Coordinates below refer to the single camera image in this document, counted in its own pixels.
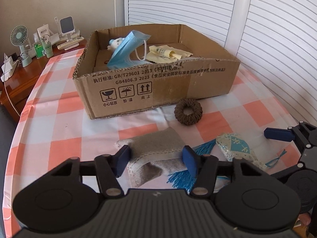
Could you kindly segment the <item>blue tassel sachet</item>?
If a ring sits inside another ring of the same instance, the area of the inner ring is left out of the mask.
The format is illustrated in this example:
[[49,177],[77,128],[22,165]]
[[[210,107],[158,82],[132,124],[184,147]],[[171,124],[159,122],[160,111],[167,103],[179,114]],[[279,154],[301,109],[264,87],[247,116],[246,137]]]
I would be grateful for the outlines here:
[[[268,171],[273,168],[280,158],[287,153],[286,150],[283,150],[279,156],[276,156],[272,160],[264,163],[258,159],[255,152],[249,147],[247,142],[236,133],[222,134],[216,139],[193,147],[193,151],[199,156],[213,155],[220,161],[231,162],[233,158],[241,157],[263,171]],[[187,169],[171,174],[168,178],[168,183],[171,183],[173,188],[185,189],[187,192],[193,188],[195,181],[196,178],[194,178]]]

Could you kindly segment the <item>grey fabric pouch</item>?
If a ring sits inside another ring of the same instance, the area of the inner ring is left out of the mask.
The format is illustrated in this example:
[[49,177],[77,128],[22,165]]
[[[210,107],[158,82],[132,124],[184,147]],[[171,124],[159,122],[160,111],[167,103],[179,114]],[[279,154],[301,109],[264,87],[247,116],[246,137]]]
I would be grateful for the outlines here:
[[124,145],[131,149],[127,172],[132,188],[141,187],[162,175],[168,176],[186,170],[182,161],[185,143],[171,127],[115,143],[117,149]]

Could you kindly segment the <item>brown scrunchie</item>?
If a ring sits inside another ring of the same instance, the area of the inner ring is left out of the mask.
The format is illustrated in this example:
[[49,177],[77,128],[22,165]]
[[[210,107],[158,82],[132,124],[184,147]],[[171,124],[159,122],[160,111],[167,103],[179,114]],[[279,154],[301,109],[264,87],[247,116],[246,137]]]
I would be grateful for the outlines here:
[[175,118],[179,123],[191,126],[202,118],[202,106],[195,99],[183,99],[175,107]]

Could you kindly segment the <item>blue face mask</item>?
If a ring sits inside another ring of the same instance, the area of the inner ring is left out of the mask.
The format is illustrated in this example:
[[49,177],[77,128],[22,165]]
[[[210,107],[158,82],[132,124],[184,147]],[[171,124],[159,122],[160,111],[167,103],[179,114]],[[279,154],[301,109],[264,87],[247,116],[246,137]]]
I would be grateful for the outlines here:
[[[109,70],[134,67],[147,64],[147,41],[151,35],[144,34],[137,30],[132,30],[125,38],[119,38],[121,43],[115,48],[107,63]],[[141,59],[137,53],[137,48],[144,45],[144,57]]]

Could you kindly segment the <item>blue plush toy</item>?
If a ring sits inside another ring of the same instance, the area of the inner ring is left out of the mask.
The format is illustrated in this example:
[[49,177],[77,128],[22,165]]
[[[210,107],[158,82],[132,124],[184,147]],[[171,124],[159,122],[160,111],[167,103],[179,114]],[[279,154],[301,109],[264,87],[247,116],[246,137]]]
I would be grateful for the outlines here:
[[116,38],[111,39],[109,41],[109,45],[107,46],[107,50],[111,51],[112,53],[120,46],[120,44],[124,41],[125,38]]

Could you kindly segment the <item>pink checkered tablecloth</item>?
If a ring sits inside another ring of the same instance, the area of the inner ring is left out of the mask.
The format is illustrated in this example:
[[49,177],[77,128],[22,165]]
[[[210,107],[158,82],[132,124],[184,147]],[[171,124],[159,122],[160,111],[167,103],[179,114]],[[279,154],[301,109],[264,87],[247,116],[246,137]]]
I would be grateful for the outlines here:
[[21,113],[11,144],[2,204],[5,236],[19,231],[11,204],[31,182],[69,157],[83,161],[116,152],[115,143],[146,133],[173,128],[183,141],[198,146],[223,133],[239,134],[275,173],[293,166],[299,151],[290,142],[268,140],[267,127],[287,128],[297,122],[279,100],[245,67],[240,67],[230,92],[201,100],[202,119],[181,125],[173,106],[121,117],[91,120],[76,91],[72,76],[81,51],[49,60]]

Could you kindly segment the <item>cardboard box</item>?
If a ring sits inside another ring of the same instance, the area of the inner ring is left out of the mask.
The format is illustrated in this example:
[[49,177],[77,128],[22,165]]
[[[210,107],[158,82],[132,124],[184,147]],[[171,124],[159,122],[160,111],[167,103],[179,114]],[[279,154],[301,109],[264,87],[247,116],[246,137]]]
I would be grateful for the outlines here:
[[[109,42],[131,31],[150,36],[133,51],[133,60],[152,45],[168,45],[191,56],[175,62],[111,69]],[[142,112],[186,98],[225,95],[239,66],[238,58],[191,27],[141,24],[94,31],[77,62],[73,81],[89,118],[96,119]]]

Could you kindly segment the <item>white louvered closet door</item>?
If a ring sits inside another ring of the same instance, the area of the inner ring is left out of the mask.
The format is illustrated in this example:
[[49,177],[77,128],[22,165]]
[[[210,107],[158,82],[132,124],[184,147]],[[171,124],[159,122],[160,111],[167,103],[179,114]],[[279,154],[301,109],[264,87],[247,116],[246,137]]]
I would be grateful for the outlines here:
[[125,0],[125,24],[184,24],[235,55],[296,120],[316,124],[316,0]]

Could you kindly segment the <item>wooden nightstand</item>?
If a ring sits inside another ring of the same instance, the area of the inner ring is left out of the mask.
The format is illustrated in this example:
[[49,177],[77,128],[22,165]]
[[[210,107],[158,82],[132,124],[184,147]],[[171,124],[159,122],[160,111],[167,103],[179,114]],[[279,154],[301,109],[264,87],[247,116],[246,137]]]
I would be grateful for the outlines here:
[[17,67],[12,77],[3,84],[1,106],[6,108],[14,122],[19,121],[19,115],[48,61],[47,57],[34,58],[27,67]]

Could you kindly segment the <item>white remote control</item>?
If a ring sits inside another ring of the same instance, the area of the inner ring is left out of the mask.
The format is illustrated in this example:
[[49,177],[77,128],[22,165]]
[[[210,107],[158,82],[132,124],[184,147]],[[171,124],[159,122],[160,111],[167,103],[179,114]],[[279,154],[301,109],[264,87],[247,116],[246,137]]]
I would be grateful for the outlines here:
[[67,42],[64,42],[64,43],[58,45],[57,49],[58,50],[65,50],[65,51],[70,50],[72,48],[79,46],[79,43],[83,40],[84,40],[84,38],[82,36],[74,38],[72,40],[68,40]]

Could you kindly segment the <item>green tube bottle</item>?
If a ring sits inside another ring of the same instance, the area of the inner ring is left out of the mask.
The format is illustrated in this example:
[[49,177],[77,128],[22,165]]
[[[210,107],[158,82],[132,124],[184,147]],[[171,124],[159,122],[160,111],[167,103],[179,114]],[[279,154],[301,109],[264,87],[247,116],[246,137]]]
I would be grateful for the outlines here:
[[42,46],[44,48],[44,52],[46,54],[46,57],[47,58],[53,57],[54,54],[53,54],[53,49],[52,49],[50,36],[49,35],[44,35],[41,38],[41,43],[42,43]]

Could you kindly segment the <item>green box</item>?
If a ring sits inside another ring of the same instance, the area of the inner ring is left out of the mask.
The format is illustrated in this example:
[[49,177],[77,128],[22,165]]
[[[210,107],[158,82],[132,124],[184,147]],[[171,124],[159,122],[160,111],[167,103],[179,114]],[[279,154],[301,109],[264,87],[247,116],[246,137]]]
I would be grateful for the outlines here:
[[45,56],[45,52],[44,52],[44,48],[42,46],[42,43],[40,43],[40,42],[34,43],[33,47],[34,47],[36,58],[39,59],[39,58],[42,58]]

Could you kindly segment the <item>white power strip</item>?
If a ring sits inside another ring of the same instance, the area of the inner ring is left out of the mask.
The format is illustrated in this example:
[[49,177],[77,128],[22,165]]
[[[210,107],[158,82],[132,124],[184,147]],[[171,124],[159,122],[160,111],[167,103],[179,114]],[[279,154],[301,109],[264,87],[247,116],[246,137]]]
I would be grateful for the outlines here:
[[2,65],[3,74],[1,75],[2,82],[7,81],[14,74],[17,65],[18,60],[13,61],[12,57],[9,57],[4,61]]

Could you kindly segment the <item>phone on white stand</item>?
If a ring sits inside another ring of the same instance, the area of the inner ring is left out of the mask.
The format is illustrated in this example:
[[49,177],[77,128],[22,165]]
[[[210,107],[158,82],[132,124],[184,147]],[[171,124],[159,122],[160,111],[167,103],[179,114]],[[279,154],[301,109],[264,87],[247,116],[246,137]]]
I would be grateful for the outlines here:
[[60,29],[62,36],[66,36],[67,41],[70,41],[72,39],[71,35],[75,33],[75,27],[72,16],[60,19]]

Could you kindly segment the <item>white card box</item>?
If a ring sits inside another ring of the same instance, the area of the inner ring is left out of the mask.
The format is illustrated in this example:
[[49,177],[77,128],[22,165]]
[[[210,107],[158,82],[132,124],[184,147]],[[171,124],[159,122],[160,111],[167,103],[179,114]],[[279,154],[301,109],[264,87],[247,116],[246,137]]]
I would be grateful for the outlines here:
[[51,32],[50,32],[48,24],[42,25],[41,27],[37,28],[37,32],[40,39],[51,36]]

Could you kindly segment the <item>green desk fan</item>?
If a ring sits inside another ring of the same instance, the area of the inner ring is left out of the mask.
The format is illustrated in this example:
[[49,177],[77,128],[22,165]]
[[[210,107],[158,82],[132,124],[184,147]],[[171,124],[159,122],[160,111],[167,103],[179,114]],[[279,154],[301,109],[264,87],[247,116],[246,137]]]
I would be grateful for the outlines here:
[[20,58],[23,67],[27,67],[32,62],[32,58],[29,55],[30,46],[26,43],[28,37],[28,29],[24,25],[16,26],[10,35],[12,45],[17,46],[20,49]]

